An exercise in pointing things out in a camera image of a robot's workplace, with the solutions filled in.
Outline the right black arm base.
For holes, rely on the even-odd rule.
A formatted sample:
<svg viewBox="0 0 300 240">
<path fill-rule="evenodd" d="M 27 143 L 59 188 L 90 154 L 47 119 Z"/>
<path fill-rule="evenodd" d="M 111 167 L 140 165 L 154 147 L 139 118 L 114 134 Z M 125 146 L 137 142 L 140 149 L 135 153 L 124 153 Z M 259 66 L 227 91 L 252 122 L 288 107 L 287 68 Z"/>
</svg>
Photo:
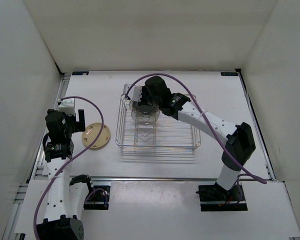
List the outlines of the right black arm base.
<svg viewBox="0 0 300 240">
<path fill-rule="evenodd" d="M 223 190 L 217 184 L 199 185 L 201 212 L 245 212 L 248 211 L 243 186 L 236 183 L 230 190 Z"/>
</svg>

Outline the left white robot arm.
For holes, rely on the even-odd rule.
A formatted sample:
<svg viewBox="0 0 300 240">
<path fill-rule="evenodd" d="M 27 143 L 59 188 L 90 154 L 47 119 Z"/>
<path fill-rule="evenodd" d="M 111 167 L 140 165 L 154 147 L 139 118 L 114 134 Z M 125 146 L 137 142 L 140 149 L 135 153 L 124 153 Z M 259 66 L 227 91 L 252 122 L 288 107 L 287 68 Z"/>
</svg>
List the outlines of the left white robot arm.
<svg viewBox="0 0 300 240">
<path fill-rule="evenodd" d="M 81 221 L 85 200 L 95 194 L 91 178 L 86 174 L 71 177 L 74 144 L 72 135 L 84 132 L 85 113 L 80 109 L 47 111 L 48 133 L 44 137 L 44 153 L 48 170 L 48 188 L 41 197 L 45 203 L 43 219 L 34 217 L 37 240 L 82 240 L 84 226 Z"/>
</svg>

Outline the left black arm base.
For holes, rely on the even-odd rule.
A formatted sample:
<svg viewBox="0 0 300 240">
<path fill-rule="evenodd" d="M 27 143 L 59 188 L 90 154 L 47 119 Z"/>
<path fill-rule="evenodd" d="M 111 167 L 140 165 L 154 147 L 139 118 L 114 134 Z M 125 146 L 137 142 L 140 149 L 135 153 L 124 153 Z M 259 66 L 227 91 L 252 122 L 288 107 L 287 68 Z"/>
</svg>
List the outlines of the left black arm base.
<svg viewBox="0 0 300 240">
<path fill-rule="evenodd" d="M 101 183 L 101 185 L 94 185 L 92 178 L 89 175 L 81 174 L 72 177 L 70 180 L 70 187 L 74 187 L 77 191 L 79 185 L 83 186 L 83 190 L 88 190 L 84 199 L 84 210 L 108 210 L 110 204 L 111 186 Z"/>
</svg>

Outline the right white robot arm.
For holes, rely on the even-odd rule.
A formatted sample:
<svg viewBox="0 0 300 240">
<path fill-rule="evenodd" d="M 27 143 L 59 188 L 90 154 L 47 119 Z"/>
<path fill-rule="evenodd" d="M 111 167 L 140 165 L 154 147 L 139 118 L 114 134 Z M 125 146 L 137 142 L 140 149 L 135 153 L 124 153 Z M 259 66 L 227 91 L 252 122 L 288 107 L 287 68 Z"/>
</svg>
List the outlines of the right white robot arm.
<svg viewBox="0 0 300 240">
<path fill-rule="evenodd" d="M 145 81 L 139 105 L 156 107 L 164 115 L 197 128 L 220 144 L 223 166 L 214 184 L 214 193 L 220 200 L 228 199 L 245 163 L 256 149 L 251 126 L 246 122 L 234 124 L 199 109 L 190 95 L 171 92 L 160 76 Z"/>
</svg>

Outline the cream patterned round plate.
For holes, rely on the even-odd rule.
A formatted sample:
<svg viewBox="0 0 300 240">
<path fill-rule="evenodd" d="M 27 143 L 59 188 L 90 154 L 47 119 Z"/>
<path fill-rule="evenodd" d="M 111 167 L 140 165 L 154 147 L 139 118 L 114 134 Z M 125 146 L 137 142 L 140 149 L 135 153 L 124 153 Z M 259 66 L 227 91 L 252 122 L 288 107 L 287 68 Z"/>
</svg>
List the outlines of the cream patterned round plate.
<svg viewBox="0 0 300 240">
<path fill-rule="evenodd" d="M 101 126 L 102 126 L 101 122 L 95 122 L 95 123 L 91 123 L 86 127 L 85 131 L 81 135 L 82 143 L 86 147 L 89 146 L 95 140 L 97 135 L 100 133 Z M 111 138 L 111 131 L 109 127 L 106 124 L 104 124 L 99 137 L 94 142 L 94 144 L 90 146 L 90 148 L 93 150 L 102 148 L 104 145 L 108 143 L 110 138 Z"/>
</svg>

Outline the clear glass plate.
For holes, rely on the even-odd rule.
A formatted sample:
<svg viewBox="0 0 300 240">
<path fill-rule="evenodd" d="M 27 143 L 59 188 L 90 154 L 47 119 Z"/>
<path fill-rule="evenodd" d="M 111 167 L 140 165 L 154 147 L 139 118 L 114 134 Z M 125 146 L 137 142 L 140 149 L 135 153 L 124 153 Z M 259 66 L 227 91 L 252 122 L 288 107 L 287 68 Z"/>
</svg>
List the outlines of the clear glass plate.
<svg viewBox="0 0 300 240">
<path fill-rule="evenodd" d="M 131 100 L 129 102 L 129 108 L 131 110 L 132 117 L 148 117 L 153 116 L 159 110 L 155 106 L 151 105 L 139 105 L 139 102 Z"/>
<path fill-rule="evenodd" d="M 160 116 L 159 111 L 151 112 L 150 114 L 142 114 L 140 112 L 133 111 L 131 117 L 135 123 L 142 125 L 154 125 Z"/>
</svg>

